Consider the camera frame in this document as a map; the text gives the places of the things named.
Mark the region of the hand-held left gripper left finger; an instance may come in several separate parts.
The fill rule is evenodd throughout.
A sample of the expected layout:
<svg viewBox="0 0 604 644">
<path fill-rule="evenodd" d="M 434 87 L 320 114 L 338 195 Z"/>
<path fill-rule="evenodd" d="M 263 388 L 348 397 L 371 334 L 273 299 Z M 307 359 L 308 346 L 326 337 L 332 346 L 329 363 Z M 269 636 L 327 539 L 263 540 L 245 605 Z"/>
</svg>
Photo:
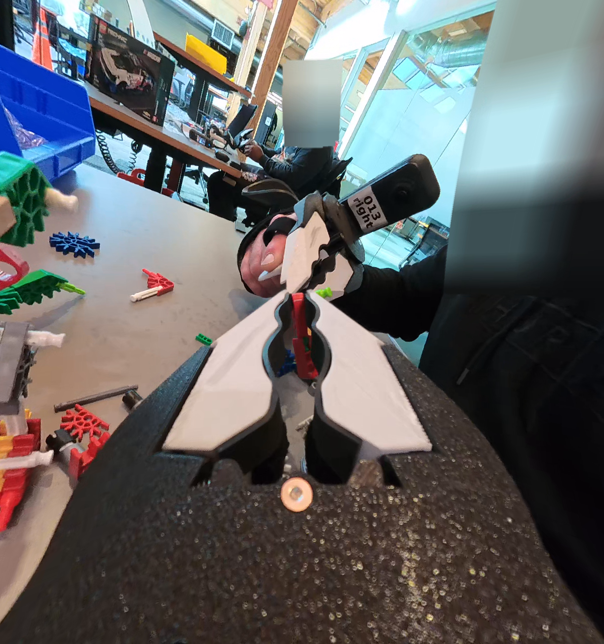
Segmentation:
<svg viewBox="0 0 604 644">
<path fill-rule="evenodd" d="M 219 337 L 164 441 L 165 452 L 213 453 L 264 419 L 273 383 L 263 350 L 280 324 L 281 292 Z"/>
</svg>

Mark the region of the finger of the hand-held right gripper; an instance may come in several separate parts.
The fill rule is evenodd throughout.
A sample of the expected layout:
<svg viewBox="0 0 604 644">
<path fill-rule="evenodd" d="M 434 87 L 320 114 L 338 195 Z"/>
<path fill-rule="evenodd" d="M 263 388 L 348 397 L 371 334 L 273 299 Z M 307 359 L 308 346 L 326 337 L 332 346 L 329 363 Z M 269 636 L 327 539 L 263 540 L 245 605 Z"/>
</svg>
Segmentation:
<svg viewBox="0 0 604 644">
<path fill-rule="evenodd" d="M 289 294 L 300 292 L 312 277 L 320 250 L 330 242 L 324 220 L 313 216 L 287 237 L 282 261 L 282 284 Z"/>
<path fill-rule="evenodd" d="M 321 250 L 319 254 L 319 277 L 317 294 L 328 302 L 350 294 L 362 286 L 364 277 L 364 247 L 354 243 L 336 252 Z"/>
</svg>

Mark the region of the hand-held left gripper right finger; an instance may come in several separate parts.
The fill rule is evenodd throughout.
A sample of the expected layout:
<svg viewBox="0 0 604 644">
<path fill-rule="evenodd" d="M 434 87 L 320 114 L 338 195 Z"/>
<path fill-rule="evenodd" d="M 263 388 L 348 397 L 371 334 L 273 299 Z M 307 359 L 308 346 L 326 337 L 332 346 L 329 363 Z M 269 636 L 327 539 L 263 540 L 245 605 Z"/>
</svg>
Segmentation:
<svg viewBox="0 0 604 644">
<path fill-rule="evenodd" d="M 314 292 L 312 329 L 324 347 L 316 394 L 315 442 L 323 459 L 378 459 L 431 451 L 383 350 L 369 331 Z"/>
</svg>

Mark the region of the red connector pair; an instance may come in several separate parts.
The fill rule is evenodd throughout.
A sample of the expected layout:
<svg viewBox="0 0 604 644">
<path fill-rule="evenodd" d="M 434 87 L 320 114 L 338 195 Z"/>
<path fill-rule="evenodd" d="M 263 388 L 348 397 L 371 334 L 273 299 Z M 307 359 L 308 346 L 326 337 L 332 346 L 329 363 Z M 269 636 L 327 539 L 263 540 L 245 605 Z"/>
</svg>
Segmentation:
<svg viewBox="0 0 604 644">
<path fill-rule="evenodd" d="M 301 362 L 302 357 L 310 351 L 310 335 L 306 322 L 306 299 L 305 294 L 298 292 L 292 294 L 292 323 L 294 327 L 294 336 L 292 346 L 296 361 Z"/>
</svg>

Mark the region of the multicolour toy model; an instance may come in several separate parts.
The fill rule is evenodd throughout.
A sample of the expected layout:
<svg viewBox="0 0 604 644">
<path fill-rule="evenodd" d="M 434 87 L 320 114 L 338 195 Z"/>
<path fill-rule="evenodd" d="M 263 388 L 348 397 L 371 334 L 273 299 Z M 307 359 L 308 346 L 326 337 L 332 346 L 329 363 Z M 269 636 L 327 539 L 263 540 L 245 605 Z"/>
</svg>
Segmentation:
<svg viewBox="0 0 604 644">
<path fill-rule="evenodd" d="M 8 314 L 21 302 L 40 302 L 49 291 L 84 294 L 53 274 L 28 279 L 29 266 L 15 251 L 33 244 L 35 231 L 44 231 L 49 207 L 73 211 L 77 203 L 76 197 L 54 189 L 37 165 L 0 152 L 0 311 Z M 36 353 L 46 346 L 62 346 L 63 338 L 34 331 L 30 323 L 0 324 L 0 418 L 8 425 L 7 434 L 24 433 L 22 404 Z"/>
</svg>

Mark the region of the red connector white rod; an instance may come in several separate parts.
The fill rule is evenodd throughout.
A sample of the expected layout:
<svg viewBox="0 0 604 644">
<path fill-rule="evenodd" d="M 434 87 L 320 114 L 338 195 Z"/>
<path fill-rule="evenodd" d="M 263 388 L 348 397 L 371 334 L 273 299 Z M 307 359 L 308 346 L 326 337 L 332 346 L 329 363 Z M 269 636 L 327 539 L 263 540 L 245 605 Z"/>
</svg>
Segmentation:
<svg viewBox="0 0 604 644">
<path fill-rule="evenodd" d="M 142 272 L 147 277 L 147 288 L 143 291 L 131 294 L 129 296 L 130 302 L 140 302 L 153 296 L 167 294 L 174 290 L 175 283 L 158 272 L 153 272 L 148 269 L 143 269 Z"/>
</svg>

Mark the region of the thin grey rod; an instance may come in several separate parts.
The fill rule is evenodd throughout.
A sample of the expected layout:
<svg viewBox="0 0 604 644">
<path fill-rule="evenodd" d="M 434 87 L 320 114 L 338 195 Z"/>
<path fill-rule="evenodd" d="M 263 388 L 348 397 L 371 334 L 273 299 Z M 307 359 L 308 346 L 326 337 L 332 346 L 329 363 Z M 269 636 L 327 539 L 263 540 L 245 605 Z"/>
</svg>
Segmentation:
<svg viewBox="0 0 604 644">
<path fill-rule="evenodd" d="M 65 412 L 67 410 L 74 408 L 76 405 L 84 406 L 90 403 L 99 402 L 109 398 L 122 397 L 123 395 L 127 394 L 130 391 L 137 391 L 137 390 L 138 390 L 138 385 L 134 384 L 134 385 L 121 386 L 119 388 L 101 391 L 98 393 L 84 394 L 77 398 L 72 398 L 68 401 L 55 404 L 54 412 L 55 413 Z"/>
</svg>

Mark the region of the small red connector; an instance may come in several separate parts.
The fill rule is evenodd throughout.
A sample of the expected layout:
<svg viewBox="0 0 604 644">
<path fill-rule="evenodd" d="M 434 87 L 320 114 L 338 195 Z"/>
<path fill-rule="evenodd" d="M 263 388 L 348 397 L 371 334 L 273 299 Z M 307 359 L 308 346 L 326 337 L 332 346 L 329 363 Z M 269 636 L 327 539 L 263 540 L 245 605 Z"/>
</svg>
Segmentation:
<svg viewBox="0 0 604 644">
<path fill-rule="evenodd" d="M 100 437 L 109 432 L 110 425 L 81 405 L 75 405 L 65 411 L 59 428 L 66 431 L 71 438 L 80 443 L 87 433 L 89 438 Z"/>
</svg>

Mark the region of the wooden pillar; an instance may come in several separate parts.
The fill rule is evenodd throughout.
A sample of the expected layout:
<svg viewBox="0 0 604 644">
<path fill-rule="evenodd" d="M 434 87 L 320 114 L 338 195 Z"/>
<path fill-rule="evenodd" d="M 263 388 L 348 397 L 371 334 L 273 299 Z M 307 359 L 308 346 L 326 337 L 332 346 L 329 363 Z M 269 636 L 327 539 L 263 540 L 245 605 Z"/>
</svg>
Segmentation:
<svg viewBox="0 0 604 644">
<path fill-rule="evenodd" d="M 265 47 L 261 53 L 256 76 L 252 85 L 252 103 L 257 106 L 249 122 L 256 134 L 265 108 L 266 98 L 271 89 L 276 69 L 289 35 L 294 12 L 298 1 L 278 1 L 274 7 L 273 19 L 266 36 Z"/>
</svg>

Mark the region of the blue snowflake connector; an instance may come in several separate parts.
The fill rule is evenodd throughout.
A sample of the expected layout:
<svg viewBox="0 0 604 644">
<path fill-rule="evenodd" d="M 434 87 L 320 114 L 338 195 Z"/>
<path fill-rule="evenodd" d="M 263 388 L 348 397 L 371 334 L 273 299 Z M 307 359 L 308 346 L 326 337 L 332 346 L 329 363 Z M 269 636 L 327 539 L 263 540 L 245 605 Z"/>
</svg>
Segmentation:
<svg viewBox="0 0 604 644">
<path fill-rule="evenodd" d="M 100 243 L 94 238 L 81 236 L 77 232 L 56 232 L 49 237 L 49 245 L 63 255 L 72 254 L 74 258 L 94 258 Z"/>
</svg>

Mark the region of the yellow crate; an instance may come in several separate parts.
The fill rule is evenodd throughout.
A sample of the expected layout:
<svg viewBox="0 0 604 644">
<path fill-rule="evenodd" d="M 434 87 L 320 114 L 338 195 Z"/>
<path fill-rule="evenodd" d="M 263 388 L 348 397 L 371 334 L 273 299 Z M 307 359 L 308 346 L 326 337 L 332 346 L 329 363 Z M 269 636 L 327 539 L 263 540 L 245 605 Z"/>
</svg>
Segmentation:
<svg viewBox="0 0 604 644">
<path fill-rule="evenodd" d="M 227 58 L 191 34 L 186 34 L 185 52 L 217 73 L 227 72 Z"/>
</svg>

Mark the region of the red yellow connector cluster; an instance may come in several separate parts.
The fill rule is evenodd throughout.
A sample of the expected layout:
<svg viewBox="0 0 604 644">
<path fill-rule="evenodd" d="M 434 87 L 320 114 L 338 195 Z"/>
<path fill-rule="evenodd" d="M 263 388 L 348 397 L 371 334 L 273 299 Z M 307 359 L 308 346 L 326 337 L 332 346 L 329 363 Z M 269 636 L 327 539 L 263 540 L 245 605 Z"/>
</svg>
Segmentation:
<svg viewBox="0 0 604 644">
<path fill-rule="evenodd" d="M 5 421 L 0 421 L 0 472 L 28 470 L 48 466 L 53 451 L 41 451 L 41 421 L 34 419 L 32 412 L 24 409 L 27 432 L 8 435 Z"/>
<path fill-rule="evenodd" d="M 0 532 L 9 527 L 13 512 L 23 499 L 30 477 L 28 469 L 0 470 Z"/>
</svg>

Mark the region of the black toy car box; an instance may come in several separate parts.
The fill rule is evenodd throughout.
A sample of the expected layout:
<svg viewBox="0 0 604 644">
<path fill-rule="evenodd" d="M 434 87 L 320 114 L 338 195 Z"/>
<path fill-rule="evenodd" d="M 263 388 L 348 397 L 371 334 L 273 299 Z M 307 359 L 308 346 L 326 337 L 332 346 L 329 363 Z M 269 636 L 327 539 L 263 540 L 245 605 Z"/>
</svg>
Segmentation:
<svg viewBox="0 0 604 644">
<path fill-rule="evenodd" d="M 175 63 L 106 20 L 91 16 L 85 81 L 159 127 L 164 124 Z"/>
</svg>

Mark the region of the blue plastic bin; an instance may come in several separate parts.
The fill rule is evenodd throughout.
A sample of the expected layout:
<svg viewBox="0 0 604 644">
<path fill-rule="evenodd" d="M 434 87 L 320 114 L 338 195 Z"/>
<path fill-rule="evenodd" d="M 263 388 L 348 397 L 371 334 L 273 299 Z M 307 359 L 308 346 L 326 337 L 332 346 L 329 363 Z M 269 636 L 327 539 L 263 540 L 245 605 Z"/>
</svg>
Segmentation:
<svg viewBox="0 0 604 644">
<path fill-rule="evenodd" d="M 22 150 L 5 110 L 43 144 Z M 0 45 L 1 151 L 30 160 L 54 182 L 95 154 L 96 135 L 82 85 Z"/>
</svg>

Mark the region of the clear plastic bag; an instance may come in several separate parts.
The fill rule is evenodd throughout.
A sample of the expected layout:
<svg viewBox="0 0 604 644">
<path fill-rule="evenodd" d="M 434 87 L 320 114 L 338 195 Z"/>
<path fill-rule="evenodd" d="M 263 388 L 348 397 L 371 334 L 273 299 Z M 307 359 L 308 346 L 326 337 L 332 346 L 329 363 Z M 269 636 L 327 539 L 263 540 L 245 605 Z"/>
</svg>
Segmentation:
<svg viewBox="0 0 604 644">
<path fill-rule="evenodd" d="M 4 112 L 20 150 L 38 148 L 48 142 L 41 135 L 25 128 L 8 108 L 4 107 Z"/>
</svg>

